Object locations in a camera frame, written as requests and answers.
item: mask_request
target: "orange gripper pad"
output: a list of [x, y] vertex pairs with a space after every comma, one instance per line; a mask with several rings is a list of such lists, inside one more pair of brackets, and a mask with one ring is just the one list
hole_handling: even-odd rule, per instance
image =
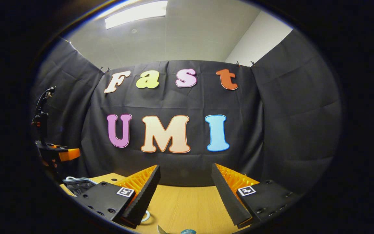
[[60, 157], [60, 161], [62, 162], [70, 161], [70, 160], [80, 157], [80, 150], [79, 148], [68, 149], [67, 152], [59, 152], [58, 156]]
[[234, 170], [228, 169], [227, 167], [221, 166], [217, 163], [215, 163], [215, 165], [217, 166], [217, 169], [220, 171], [224, 180], [227, 182], [227, 185], [229, 185], [230, 190], [232, 190], [233, 194], [235, 194], [236, 198], [241, 203], [242, 201], [239, 199], [239, 196], [236, 194], [236, 191], [239, 188], [259, 184], [258, 181], [251, 179], [245, 175], [242, 175], [239, 172], [235, 172]]
[[132, 198], [131, 204], [133, 200], [138, 196], [141, 189], [144, 187], [145, 183], [148, 181], [148, 179], [151, 177], [151, 174], [153, 173], [154, 169], [157, 167], [157, 165], [151, 166], [147, 169], [141, 170], [135, 174], [132, 174], [128, 176], [125, 179], [122, 179], [114, 185], [118, 185], [124, 188], [133, 189], [135, 190], [135, 196]]

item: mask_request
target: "orange letter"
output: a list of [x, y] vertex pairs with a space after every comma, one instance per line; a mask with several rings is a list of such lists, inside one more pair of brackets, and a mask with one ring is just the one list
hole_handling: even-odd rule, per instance
[[235, 78], [235, 74], [230, 73], [228, 69], [223, 69], [216, 72], [220, 76], [220, 83], [225, 89], [235, 90], [238, 88], [237, 84], [232, 83], [232, 78]]
[[141, 147], [143, 152], [153, 153], [157, 150], [153, 145], [154, 138], [162, 152], [167, 148], [170, 139], [172, 139], [172, 144], [168, 148], [170, 152], [187, 153], [190, 151], [186, 137], [188, 116], [176, 115], [172, 117], [167, 129], [164, 129], [157, 116], [145, 116], [142, 121], [145, 123], [145, 142]]

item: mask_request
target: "table surface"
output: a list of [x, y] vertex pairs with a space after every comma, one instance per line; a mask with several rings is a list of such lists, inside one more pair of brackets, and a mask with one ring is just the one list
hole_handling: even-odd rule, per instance
[[[112, 179], [119, 181], [124, 178], [111, 173], [91, 180], [97, 183], [102, 181], [114, 183], [116, 181]], [[73, 195], [64, 185], [60, 186], [67, 194]], [[147, 210], [151, 217], [138, 225], [134, 231], [142, 234], [158, 233], [157, 225], [168, 234], [179, 234], [185, 229], [193, 229], [197, 234], [227, 234], [244, 229], [238, 229], [233, 225], [215, 186], [158, 185]]]

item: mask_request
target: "black fabric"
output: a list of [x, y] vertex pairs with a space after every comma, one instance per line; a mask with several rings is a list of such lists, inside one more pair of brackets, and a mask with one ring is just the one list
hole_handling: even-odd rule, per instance
[[[193, 68], [197, 83], [193, 87], [178, 88], [176, 73]], [[229, 69], [238, 84], [236, 90], [225, 89], [216, 74]], [[116, 86], [115, 92], [105, 94], [114, 73], [131, 71], [131, 75]], [[139, 89], [135, 85], [144, 71], [159, 71], [159, 85], [154, 89]], [[126, 148], [117, 148], [108, 138], [109, 114], [131, 114], [130, 141]], [[226, 116], [224, 130], [230, 148], [212, 152], [209, 124], [211, 114]], [[175, 115], [187, 115], [188, 153], [171, 153], [167, 149], [154, 153], [141, 151], [144, 145], [145, 124], [142, 118], [158, 116], [166, 128]], [[263, 142], [262, 105], [251, 69], [223, 62], [163, 61], [111, 70], [96, 87], [82, 131], [82, 156], [90, 176], [111, 172], [129, 176], [147, 167], [161, 166], [160, 184], [174, 186], [211, 186], [212, 163], [219, 163], [253, 177], [261, 171], [254, 168]], [[116, 136], [122, 137], [122, 121], [116, 123]]]
[[304, 192], [327, 168], [339, 141], [336, 78], [296, 30], [251, 68], [264, 104], [262, 179]]
[[[59, 39], [55, 48], [41, 63], [31, 89], [30, 123], [40, 95], [56, 86], [43, 111], [49, 114], [46, 142], [80, 148], [84, 116], [95, 86], [104, 73], [84, 58], [69, 42]], [[39, 139], [36, 131], [34, 139]], [[83, 160], [63, 162], [69, 176], [88, 177]]]

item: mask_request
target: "pink letter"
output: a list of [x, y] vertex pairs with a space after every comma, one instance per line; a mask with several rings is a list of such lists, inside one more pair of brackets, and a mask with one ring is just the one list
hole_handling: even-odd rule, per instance
[[196, 74], [196, 71], [193, 69], [181, 69], [177, 72], [177, 79], [175, 84], [179, 88], [183, 87], [192, 87], [197, 83], [196, 77], [193, 75]]
[[108, 115], [107, 119], [110, 142], [116, 147], [125, 148], [129, 144], [129, 121], [132, 119], [132, 115], [122, 114], [120, 116], [120, 119], [122, 120], [122, 139], [118, 139], [115, 134], [115, 123], [118, 116], [116, 116], [116, 114], [110, 114]]

